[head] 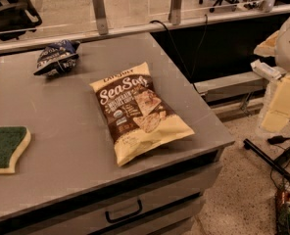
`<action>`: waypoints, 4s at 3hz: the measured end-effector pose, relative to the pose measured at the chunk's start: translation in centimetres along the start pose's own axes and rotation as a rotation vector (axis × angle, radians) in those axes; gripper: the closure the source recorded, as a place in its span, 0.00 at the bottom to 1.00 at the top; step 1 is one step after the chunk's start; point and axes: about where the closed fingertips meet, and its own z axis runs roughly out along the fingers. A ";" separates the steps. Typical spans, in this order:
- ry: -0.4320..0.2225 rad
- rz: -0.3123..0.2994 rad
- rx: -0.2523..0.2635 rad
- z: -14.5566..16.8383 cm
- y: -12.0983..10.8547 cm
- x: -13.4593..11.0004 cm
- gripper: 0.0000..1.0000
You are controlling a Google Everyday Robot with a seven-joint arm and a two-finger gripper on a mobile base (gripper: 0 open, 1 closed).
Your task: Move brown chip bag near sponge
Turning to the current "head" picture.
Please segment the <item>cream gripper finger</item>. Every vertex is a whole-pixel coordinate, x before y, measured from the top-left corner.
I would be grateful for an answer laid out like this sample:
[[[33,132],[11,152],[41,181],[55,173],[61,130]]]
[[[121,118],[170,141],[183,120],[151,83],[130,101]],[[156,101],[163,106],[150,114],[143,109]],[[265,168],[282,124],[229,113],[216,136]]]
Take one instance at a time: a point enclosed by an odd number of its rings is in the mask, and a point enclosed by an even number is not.
[[[290,119],[290,73],[273,83],[273,87],[261,128],[275,133],[279,132]]]

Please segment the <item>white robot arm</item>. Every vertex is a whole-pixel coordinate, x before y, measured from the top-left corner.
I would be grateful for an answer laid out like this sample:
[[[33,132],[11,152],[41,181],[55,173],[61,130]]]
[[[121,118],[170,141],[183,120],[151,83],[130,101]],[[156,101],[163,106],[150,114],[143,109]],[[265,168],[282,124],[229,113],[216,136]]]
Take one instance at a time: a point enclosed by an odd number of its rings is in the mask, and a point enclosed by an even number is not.
[[[279,31],[258,45],[254,53],[275,58],[274,68],[260,60],[252,62],[251,67],[253,72],[269,81],[259,129],[276,133],[290,120],[290,17]]]

